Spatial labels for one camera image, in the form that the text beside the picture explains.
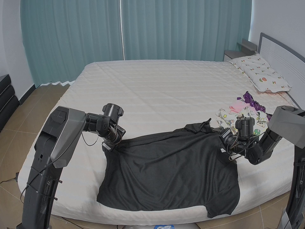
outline purple satin fabric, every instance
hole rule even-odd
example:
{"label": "purple satin fabric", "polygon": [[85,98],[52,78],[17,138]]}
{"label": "purple satin fabric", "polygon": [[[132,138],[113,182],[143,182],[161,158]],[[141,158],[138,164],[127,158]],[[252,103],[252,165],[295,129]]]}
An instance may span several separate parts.
{"label": "purple satin fabric", "polygon": [[[254,101],[252,95],[246,91],[246,93],[243,95],[245,99],[245,103],[250,104],[250,106],[254,107],[256,111],[260,110],[262,112],[266,112],[266,108],[262,105],[260,105],[257,101]],[[267,114],[268,120],[271,119],[271,115]]]}

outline curtain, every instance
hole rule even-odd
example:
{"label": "curtain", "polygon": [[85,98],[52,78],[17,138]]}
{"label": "curtain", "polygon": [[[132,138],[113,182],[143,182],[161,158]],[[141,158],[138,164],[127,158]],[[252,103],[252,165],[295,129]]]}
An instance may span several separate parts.
{"label": "curtain", "polygon": [[125,59],[222,61],[248,39],[252,0],[121,0]]}
{"label": "curtain", "polygon": [[119,0],[21,0],[35,86],[73,81],[95,61],[122,60]]}

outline white bed sheet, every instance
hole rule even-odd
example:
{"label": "white bed sheet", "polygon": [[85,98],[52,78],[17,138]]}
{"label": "white bed sheet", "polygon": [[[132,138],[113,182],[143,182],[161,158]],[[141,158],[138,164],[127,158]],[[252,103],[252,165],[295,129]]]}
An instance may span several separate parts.
{"label": "white bed sheet", "polygon": [[[156,132],[173,131],[189,123],[212,118],[249,91],[273,113],[276,106],[292,105],[286,94],[257,92],[248,78],[228,62],[182,60],[132,60],[91,63],[85,67],[57,105],[85,112],[102,113],[106,103],[120,105],[125,113],[120,125],[125,139]],[[84,133],[87,143],[97,136]],[[34,143],[18,178],[23,190],[34,157]],[[208,220],[204,206],[166,211],[123,211],[96,202],[105,176],[106,158],[102,139],[88,147],[80,138],[69,165],[63,169],[52,214],[96,223],[122,225],[179,224]],[[281,140],[272,157],[257,165],[239,158],[240,200],[232,214],[258,206],[289,191],[294,148]]]}

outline floral pillow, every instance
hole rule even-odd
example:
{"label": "floral pillow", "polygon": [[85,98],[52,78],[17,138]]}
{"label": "floral pillow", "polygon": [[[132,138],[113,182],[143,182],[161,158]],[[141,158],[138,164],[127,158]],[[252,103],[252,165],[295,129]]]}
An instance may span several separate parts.
{"label": "floral pillow", "polygon": [[229,61],[243,74],[260,92],[289,91],[291,86],[269,63],[258,53],[252,56],[235,58]]}

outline wall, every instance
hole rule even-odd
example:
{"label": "wall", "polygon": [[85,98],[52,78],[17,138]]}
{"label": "wall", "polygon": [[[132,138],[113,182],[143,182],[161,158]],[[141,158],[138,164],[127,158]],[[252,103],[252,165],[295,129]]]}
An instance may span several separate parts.
{"label": "wall", "polygon": [[305,56],[305,0],[253,0],[249,40],[261,32]]}
{"label": "wall", "polygon": [[0,0],[0,74],[9,74],[20,99],[33,86],[21,33],[20,0]]}

